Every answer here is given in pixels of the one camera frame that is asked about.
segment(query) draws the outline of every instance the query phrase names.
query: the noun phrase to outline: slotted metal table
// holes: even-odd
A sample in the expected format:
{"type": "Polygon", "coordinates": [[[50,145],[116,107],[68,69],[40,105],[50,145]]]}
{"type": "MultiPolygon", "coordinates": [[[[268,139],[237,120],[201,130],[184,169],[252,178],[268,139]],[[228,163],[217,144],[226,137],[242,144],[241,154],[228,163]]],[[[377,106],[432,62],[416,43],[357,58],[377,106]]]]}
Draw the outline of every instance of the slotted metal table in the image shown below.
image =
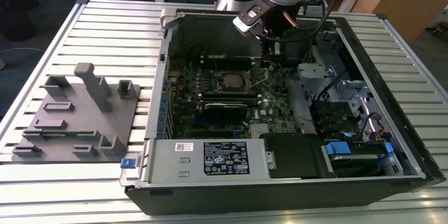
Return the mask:
{"type": "MultiPolygon", "coordinates": [[[[0,223],[446,223],[448,182],[394,195],[365,207],[269,211],[222,215],[145,216],[118,184],[118,164],[9,164],[46,91],[49,74],[68,74],[77,62],[96,65],[108,83],[130,79],[142,87],[128,153],[142,149],[150,88],[165,7],[213,9],[212,5],[88,0],[74,5],[48,50],[0,123],[0,223]]],[[[386,20],[342,14],[377,70],[448,176],[448,95],[386,20]]],[[[126,172],[136,178],[136,170],[126,172]]]]}

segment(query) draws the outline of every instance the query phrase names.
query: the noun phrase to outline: white sticker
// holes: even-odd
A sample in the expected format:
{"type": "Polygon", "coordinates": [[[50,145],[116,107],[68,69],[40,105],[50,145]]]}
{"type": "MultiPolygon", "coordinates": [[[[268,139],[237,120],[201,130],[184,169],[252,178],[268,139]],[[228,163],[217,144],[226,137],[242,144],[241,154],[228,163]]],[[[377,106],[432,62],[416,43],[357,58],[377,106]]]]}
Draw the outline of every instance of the white sticker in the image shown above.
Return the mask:
{"type": "Polygon", "coordinates": [[[177,152],[192,152],[193,151],[193,143],[176,143],[177,152]]]}

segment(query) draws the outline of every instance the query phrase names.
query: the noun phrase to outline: blue connector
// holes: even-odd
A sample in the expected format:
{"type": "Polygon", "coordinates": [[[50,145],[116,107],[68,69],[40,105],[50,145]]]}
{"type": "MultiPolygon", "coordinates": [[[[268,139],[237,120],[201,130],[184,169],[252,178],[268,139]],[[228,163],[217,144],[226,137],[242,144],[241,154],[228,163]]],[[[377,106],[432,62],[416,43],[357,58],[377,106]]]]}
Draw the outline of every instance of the blue connector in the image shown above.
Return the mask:
{"type": "Polygon", "coordinates": [[[136,159],[122,158],[120,162],[121,169],[134,169],[136,159]]]}
{"type": "Polygon", "coordinates": [[[158,133],[162,132],[162,125],[161,125],[161,124],[157,125],[157,132],[158,132],[158,133]]]}
{"type": "Polygon", "coordinates": [[[330,142],[325,145],[325,150],[328,155],[346,155],[352,153],[346,142],[330,142]]]}
{"type": "Polygon", "coordinates": [[[384,148],[385,148],[385,151],[388,153],[392,153],[393,152],[393,147],[392,147],[392,144],[389,142],[385,142],[384,143],[384,148]]]}
{"type": "Polygon", "coordinates": [[[166,102],[166,95],[165,94],[161,94],[161,99],[160,99],[161,103],[165,103],[166,102]]]}

